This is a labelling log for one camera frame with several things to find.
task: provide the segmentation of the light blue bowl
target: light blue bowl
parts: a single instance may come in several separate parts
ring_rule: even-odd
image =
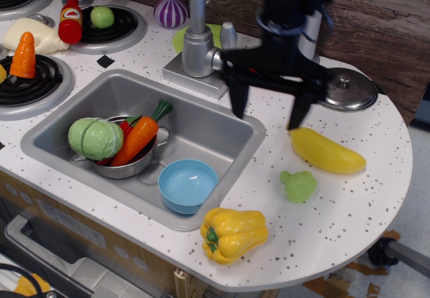
[[[159,189],[169,209],[194,214],[218,184],[215,171],[204,162],[183,159],[167,165],[159,176]]]

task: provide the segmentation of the bell pepper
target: bell pepper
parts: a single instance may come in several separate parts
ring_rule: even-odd
[[[141,115],[138,115],[137,117],[129,117],[120,124],[120,128],[124,132],[124,139],[127,138],[141,117]]]
[[[211,209],[200,227],[206,256],[218,264],[235,261],[267,240],[269,231],[265,222],[260,211]]]

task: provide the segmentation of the sink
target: sink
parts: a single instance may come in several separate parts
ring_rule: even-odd
[[[69,127],[83,117],[151,115],[159,99],[174,110],[159,121],[159,146],[151,164],[139,175],[109,179],[96,173],[89,162],[69,157]],[[131,207],[174,230],[200,227],[207,210],[217,207],[248,165],[265,137],[257,119],[239,119],[231,110],[189,95],[127,70],[109,70],[67,100],[25,134],[25,154],[71,178]],[[193,158],[209,164],[219,182],[194,215],[171,211],[159,194],[157,180],[163,167]]]

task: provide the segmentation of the banana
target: banana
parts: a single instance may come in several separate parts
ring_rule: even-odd
[[[293,149],[309,163],[336,174],[354,174],[366,167],[365,158],[305,127],[289,131]]]

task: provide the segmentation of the wood panel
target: wood panel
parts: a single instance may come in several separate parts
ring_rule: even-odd
[[[133,0],[154,6],[159,0]],[[212,0],[207,21],[233,21],[260,36],[255,12],[262,0]],[[365,72],[393,100],[409,124],[430,80],[430,0],[334,0],[335,29],[323,22],[317,52]]]

